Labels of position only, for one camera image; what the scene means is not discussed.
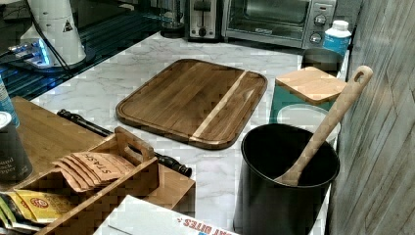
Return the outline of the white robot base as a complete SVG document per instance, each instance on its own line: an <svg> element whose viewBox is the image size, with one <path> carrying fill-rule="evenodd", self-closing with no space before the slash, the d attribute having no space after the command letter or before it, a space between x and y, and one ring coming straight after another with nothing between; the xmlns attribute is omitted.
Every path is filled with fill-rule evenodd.
<svg viewBox="0 0 415 235"><path fill-rule="evenodd" d="M8 50L40 70L73 71L87 58L70 0L23 0L31 27Z"/></svg>

